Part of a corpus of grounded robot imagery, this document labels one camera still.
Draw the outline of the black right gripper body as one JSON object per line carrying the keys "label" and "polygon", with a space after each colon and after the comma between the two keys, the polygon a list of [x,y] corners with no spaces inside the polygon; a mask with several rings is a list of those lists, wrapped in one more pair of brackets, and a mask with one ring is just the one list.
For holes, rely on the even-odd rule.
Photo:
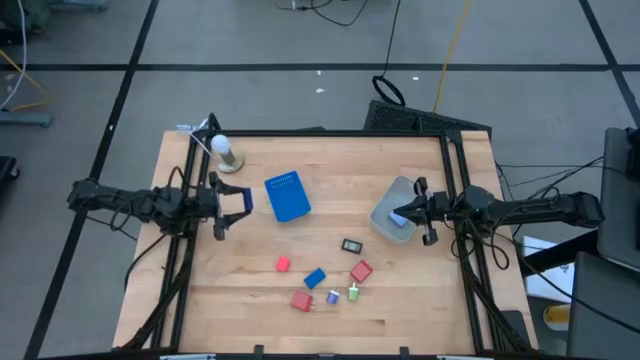
{"label": "black right gripper body", "polygon": [[436,192],[432,196],[432,219],[448,221],[452,202],[446,192]]}

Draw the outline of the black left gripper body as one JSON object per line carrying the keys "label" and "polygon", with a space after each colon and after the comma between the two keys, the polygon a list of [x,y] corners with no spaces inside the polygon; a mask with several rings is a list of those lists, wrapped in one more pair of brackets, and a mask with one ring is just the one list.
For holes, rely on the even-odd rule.
{"label": "black left gripper body", "polygon": [[204,185],[197,186],[195,188],[195,195],[190,198],[189,211],[191,215],[197,218],[215,218],[216,193]]}

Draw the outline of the blue rectangular plastic box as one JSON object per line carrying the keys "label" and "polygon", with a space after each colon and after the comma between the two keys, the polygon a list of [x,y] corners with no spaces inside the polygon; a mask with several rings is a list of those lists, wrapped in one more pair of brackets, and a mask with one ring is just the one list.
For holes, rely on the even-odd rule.
{"label": "blue rectangular plastic box", "polygon": [[304,283],[309,289],[314,289],[325,278],[325,272],[321,268],[317,268],[304,278]]}

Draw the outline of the white light bulb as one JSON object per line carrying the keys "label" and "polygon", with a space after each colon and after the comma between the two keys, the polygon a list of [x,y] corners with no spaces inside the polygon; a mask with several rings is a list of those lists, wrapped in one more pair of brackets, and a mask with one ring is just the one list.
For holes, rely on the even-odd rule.
{"label": "white light bulb", "polygon": [[231,142],[225,135],[215,135],[210,141],[214,153],[219,158],[218,169],[224,173],[234,173],[244,164],[244,158],[237,155],[231,148]]}

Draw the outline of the white plastic bin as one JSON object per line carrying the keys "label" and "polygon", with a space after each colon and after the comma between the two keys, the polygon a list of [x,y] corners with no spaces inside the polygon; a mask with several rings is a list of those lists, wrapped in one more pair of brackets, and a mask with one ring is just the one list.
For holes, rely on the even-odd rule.
{"label": "white plastic bin", "polygon": [[424,234],[422,226],[418,227],[409,220],[403,227],[398,227],[389,219],[391,211],[409,204],[416,197],[413,184],[405,176],[396,177],[369,216],[372,229],[396,245],[409,243],[417,229],[422,229]]}

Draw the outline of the blue plastic basket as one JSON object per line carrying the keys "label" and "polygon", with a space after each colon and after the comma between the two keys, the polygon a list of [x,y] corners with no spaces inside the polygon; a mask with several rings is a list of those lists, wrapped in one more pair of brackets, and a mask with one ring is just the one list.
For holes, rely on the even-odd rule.
{"label": "blue plastic basket", "polygon": [[264,185],[278,222],[288,222],[311,211],[311,205],[296,171],[267,179]]}

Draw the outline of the black perforated panel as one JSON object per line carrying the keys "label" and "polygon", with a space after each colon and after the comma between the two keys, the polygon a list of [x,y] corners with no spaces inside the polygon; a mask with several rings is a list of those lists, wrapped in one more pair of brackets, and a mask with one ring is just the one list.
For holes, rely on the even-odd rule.
{"label": "black perforated panel", "polygon": [[364,130],[461,130],[485,131],[492,135],[486,125],[424,112],[408,107],[372,100],[369,103]]}

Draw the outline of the white printed sheet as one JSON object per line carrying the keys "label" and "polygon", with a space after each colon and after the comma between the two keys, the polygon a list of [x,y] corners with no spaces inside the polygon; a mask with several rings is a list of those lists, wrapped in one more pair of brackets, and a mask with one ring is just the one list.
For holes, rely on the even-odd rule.
{"label": "white printed sheet", "polygon": [[[522,242],[525,256],[533,255],[554,246],[552,242],[528,236],[524,236]],[[527,276],[525,278],[527,295],[562,303],[570,303],[574,273],[575,265],[571,262],[545,270],[542,272],[542,275]]]}

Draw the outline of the yellow round object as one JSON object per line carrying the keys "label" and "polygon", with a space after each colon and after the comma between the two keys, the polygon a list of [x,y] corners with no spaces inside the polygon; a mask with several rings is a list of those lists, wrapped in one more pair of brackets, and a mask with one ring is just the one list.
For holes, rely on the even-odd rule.
{"label": "yellow round object", "polygon": [[542,313],[546,326],[553,331],[568,331],[570,323],[570,305],[551,305]]}

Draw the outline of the dark grey box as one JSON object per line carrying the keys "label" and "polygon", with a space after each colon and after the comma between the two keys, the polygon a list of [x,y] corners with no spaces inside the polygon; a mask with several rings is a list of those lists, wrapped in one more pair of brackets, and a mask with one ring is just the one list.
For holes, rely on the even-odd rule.
{"label": "dark grey box", "polygon": [[605,220],[597,249],[602,257],[640,272],[640,180],[626,173],[631,149],[626,131],[605,131],[600,195]]}
{"label": "dark grey box", "polygon": [[640,272],[581,252],[572,295],[570,356],[640,360]]}

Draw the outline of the black wheeled base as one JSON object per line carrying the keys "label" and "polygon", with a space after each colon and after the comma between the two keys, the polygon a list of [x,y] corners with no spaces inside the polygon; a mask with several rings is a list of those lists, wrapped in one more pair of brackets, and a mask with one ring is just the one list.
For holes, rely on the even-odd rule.
{"label": "black wheeled base", "polygon": [[17,159],[9,156],[0,156],[0,185],[16,180],[20,176],[17,167]]}

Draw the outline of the green backpack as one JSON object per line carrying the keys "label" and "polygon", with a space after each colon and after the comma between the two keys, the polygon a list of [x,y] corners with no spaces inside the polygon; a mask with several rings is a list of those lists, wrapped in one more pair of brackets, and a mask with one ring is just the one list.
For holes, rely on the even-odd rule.
{"label": "green backpack", "polygon": [[0,0],[0,23],[20,29],[25,20],[27,30],[44,29],[50,20],[48,0]]}

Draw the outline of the red wall charger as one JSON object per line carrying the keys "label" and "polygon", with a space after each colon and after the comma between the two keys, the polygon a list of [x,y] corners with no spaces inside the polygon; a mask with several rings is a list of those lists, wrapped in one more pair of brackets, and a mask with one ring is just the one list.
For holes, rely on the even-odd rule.
{"label": "red wall charger", "polygon": [[302,291],[292,294],[290,306],[302,312],[309,312],[314,308],[314,297]]}
{"label": "red wall charger", "polygon": [[351,270],[351,277],[357,282],[364,282],[373,273],[372,266],[364,260],[359,261]]}

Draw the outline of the black aluminium table frame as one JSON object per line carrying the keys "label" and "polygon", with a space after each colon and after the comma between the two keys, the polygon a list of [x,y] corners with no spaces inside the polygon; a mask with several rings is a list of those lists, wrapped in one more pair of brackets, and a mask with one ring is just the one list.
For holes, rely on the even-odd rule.
{"label": "black aluminium table frame", "polygon": [[[395,245],[375,233],[369,216],[398,176],[425,177],[441,191],[464,182],[498,193],[489,138],[462,134],[467,166],[445,167],[433,137],[367,136],[361,132],[236,136],[243,168],[225,176],[252,190],[253,212],[216,240],[202,224],[195,241],[179,347],[183,351],[388,354],[470,354],[474,343],[463,278],[451,254],[453,234],[439,226],[438,241],[414,235]],[[296,171],[311,211],[288,222],[275,218],[264,182]],[[360,254],[341,249],[343,239],[363,244]],[[288,256],[288,272],[276,262]],[[362,283],[350,275],[361,260],[373,273]],[[321,268],[326,278],[309,289],[304,278]],[[355,283],[359,299],[348,300]],[[340,293],[336,305],[326,299]],[[292,294],[314,297],[314,308],[290,306]]]}

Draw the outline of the grey floor base plate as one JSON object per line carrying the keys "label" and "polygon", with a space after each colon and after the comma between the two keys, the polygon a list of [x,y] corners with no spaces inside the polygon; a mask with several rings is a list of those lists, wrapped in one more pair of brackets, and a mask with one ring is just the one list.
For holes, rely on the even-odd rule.
{"label": "grey floor base plate", "polygon": [[41,113],[22,113],[0,111],[0,125],[22,125],[49,127],[52,117]]}

